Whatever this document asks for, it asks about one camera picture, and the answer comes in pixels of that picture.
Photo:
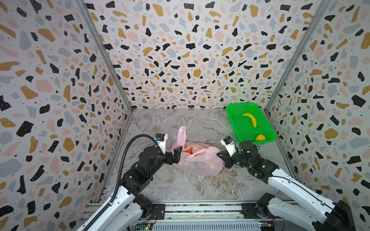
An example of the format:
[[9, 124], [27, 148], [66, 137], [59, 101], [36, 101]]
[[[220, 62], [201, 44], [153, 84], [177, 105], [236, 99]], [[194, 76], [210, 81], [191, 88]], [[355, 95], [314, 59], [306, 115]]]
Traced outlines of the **orange fruit in bag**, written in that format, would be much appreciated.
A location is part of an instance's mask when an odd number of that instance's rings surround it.
[[183, 151], [184, 153], [193, 154], [193, 147], [188, 148], [187, 150]]

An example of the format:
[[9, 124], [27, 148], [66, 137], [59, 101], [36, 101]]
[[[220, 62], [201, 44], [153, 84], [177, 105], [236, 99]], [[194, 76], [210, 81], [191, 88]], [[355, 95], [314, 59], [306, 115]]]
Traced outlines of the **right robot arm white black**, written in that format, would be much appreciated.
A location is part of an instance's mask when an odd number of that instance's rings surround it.
[[260, 156], [251, 141], [243, 141], [239, 148], [227, 136], [221, 140], [225, 151], [217, 153], [226, 168], [244, 167], [255, 178], [282, 191], [297, 205], [283, 202], [265, 193], [257, 202], [255, 211], [261, 218], [280, 217], [308, 231], [354, 231], [355, 223], [350, 206], [344, 201], [332, 200], [310, 190], [277, 164]]

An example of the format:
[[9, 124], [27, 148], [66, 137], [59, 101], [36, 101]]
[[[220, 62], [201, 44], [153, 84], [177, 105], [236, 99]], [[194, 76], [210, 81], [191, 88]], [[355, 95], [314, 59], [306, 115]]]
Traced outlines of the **orange fruit in basket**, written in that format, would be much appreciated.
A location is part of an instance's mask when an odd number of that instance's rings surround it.
[[255, 138], [256, 141], [265, 141], [266, 140], [266, 137], [262, 134], [258, 135], [256, 138]]

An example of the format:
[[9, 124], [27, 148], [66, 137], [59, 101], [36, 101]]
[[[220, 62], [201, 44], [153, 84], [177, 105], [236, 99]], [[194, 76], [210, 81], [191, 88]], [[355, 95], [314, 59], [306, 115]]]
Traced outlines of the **pink plastic bag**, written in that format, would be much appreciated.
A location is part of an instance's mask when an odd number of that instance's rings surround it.
[[[177, 140], [172, 146], [172, 150], [183, 147], [180, 162], [173, 165], [182, 171], [200, 176], [218, 175], [224, 167], [224, 162], [217, 156], [221, 150], [209, 144], [188, 141], [186, 130], [186, 126], [179, 128]], [[183, 152], [190, 147], [193, 147], [193, 154]]]

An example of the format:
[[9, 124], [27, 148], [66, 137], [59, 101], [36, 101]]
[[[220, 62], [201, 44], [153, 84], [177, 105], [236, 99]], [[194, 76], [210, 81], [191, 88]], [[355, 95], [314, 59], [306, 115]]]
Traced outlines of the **yellow banana in basket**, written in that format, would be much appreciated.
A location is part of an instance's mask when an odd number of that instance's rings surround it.
[[252, 126], [254, 128], [257, 127], [257, 120], [255, 119], [255, 117], [252, 114], [250, 114], [250, 113], [244, 113], [244, 114], [242, 114], [242, 116], [248, 117], [251, 120], [251, 122], [252, 122]]

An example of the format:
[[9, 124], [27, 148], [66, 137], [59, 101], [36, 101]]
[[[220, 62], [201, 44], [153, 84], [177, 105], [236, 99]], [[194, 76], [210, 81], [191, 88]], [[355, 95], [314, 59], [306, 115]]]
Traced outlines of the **green plastic basket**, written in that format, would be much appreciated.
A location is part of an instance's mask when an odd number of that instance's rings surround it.
[[[251, 141], [255, 145], [261, 145], [275, 141], [276, 133], [258, 105], [253, 103], [233, 104], [226, 108], [226, 112], [239, 143]], [[250, 113], [255, 117], [257, 120], [256, 128], [252, 126], [252, 122], [248, 117], [242, 116], [244, 113]], [[266, 137], [265, 141], [255, 140], [260, 134]]]

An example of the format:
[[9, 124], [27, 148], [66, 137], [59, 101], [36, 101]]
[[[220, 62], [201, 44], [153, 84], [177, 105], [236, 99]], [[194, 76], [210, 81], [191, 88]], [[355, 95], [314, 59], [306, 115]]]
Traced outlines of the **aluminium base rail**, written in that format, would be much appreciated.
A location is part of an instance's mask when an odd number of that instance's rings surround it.
[[327, 220], [331, 209], [322, 200], [308, 200], [299, 206], [276, 197], [262, 197], [256, 203], [237, 205], [229, 202], [195, 204], [152, 204], [147, 198], [106, 201], [79, 227], [80, 231], [119, 231], [143, 220], [182, 220], [190, 223], [209, 222], [213, 226], [224, 220], [283, 218], [313, 231], [313, 222], [319, 225]]

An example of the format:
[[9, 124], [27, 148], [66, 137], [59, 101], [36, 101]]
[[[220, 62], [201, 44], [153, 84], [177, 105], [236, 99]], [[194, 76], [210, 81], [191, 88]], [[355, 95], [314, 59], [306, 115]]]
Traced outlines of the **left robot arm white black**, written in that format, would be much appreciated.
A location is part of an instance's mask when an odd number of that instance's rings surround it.
[[154, 174], [164, 165], [180, 161], [182, 146], [173, 153], [161, 154], [161, 148], [150, 146], [139, 154], [139, 161], [118, 180], [118, 189], [82, 225], [79, 231], [124, 231], [140, 218], [153, 217], [152, 201], [141, 192], [153, 180]]

